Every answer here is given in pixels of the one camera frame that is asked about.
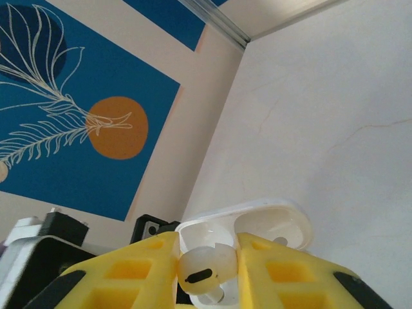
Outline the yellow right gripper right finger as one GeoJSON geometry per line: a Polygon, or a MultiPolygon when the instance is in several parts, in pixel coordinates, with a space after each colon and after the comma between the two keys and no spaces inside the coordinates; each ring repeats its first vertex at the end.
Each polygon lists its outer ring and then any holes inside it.
{"type": "Polygon", "coordinates": [[[241,308],[390,308],[348,268],[246,232],[237,239],[241,308]]]}

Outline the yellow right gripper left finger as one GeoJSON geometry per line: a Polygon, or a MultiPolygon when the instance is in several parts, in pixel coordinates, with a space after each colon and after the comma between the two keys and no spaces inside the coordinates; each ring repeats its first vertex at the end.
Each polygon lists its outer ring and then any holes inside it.
{"type": "Polygon", "coordinates": [[[27,308],[174,308],[178,258],[164,232],[69,267],[27,308]]]}

